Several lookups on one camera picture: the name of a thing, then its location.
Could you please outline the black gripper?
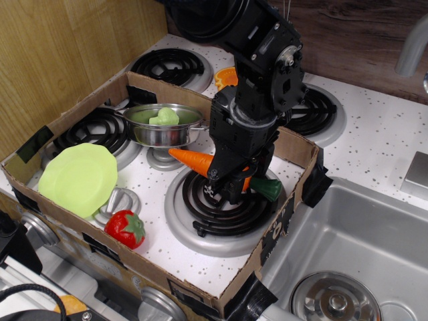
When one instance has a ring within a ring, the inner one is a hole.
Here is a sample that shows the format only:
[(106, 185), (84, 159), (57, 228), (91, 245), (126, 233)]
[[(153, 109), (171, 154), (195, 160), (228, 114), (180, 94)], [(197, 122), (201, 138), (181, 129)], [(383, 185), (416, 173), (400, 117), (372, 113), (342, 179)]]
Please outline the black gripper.
[(216, 93), (209, 124), (215, 156), (209, 171), (217, 171), (218, 177), (209, 185), (219, 201), (231, 205), (240, 202), (245, 179), (230, 176), (246, 166), (256, 169), (254, 177), (265, 177), (278, 138), (277, 120), (272, 100), (255, 90), (227, 86)]

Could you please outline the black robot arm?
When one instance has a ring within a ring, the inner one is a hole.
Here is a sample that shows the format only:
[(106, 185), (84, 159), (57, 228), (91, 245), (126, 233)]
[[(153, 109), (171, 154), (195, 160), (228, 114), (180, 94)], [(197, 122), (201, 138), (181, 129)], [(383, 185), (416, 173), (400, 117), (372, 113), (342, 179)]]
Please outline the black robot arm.
[(184, 38), (234, 57), (237, 85), (211, 101), (215, 156), (207, 178), (236, 204), (245, 179), (265, 175), (279, 126), (305, 97), (300, 34), (265, 1), (165, 1), (165, 7)]

